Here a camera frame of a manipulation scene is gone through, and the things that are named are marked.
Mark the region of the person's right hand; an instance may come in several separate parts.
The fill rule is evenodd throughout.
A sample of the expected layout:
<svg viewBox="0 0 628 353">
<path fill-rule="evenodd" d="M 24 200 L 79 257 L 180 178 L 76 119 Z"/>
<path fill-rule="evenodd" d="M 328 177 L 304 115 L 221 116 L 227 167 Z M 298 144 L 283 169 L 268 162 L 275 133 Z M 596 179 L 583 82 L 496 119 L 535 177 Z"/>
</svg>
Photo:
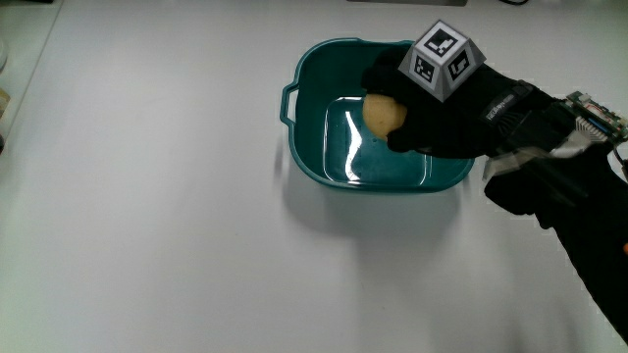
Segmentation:
<svg viewBox="0 0 628 353">
<path fill-rule="evenodd" d="M 363 72 L 364 119 L 394 152 L 492 155 L 525 118 L 556 100 L 485 60 L 467 35 L 437 21 L 411 45 L 381 52 Z"/>
</svg>

